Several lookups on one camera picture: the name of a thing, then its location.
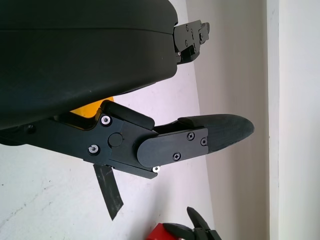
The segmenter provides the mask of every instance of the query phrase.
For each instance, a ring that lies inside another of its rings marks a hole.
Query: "white floor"
[[[185,0],[171,2],[179,23],[186,23]],[[180,65],[173,78],[115,101],[156,125],[199,115],[194,65]],[[111,221],[90,163],[29,145],[0,145],[0,240],[143,240],[157,223],[191,227],[187,206],[213,228],[204,156],[162,166],[152,180],[114,174],[124,206]]]

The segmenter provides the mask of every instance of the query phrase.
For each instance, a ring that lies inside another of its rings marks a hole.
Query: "screw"
[[[207,139],[205,137],[201,139],[201,145],[207,146]]]
[[[180,152],[176,152],[175,154],[173,154],[172,158],[173,158],[174,161],[179,161],[180,158],[181,158]]]
[[[24,132],[26,134],[34,134],[36,132],[36,127],[34,125],[27,125],[24,127]]]
[[[88,152],[91,155],[98,155],[99,154],[99,147],[95,144],[88,147]]]
[[[155,166],[152,168],[152,172],[158,173],[160,171],[160,166]]]
[[[192,141],[193,139],[195,139],[195,133],[189,132],[186,137],[188,138],[189,141]]]
[[[101,118],[101,124],[102,125],[109,125],[111,123],[111,118],[107,115],[104,115],[102,118]]]

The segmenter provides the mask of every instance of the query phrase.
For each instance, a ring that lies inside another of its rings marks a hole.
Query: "red object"
[[[179,238],[172,236],[165,230],[162,223],[159,223],[146,238],[146,240],[179,240]]]

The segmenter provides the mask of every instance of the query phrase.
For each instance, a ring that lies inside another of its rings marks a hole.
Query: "yellow plastic part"
[[[109,97],[100,101],[96,101],[93,103],[90,103],[88,105],[82,106],[80,108],[77,108],[73,111],[71,111],[74,114],[80,115],[82,117],[85,118],[92,118],[94,115],[96,115],[98,108],[100,107],[101,103],[104,100],[110,100],[112,102],[114,102],[114,98],[113,97]]]

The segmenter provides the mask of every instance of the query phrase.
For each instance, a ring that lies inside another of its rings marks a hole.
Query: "black tape strip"
[[[115,175],[111,166],[99,166],[94,164],[94,171],[98,179],[100,189],[109,211],[111,219],[115,219],[117,213],[124,205],[116,183]]]

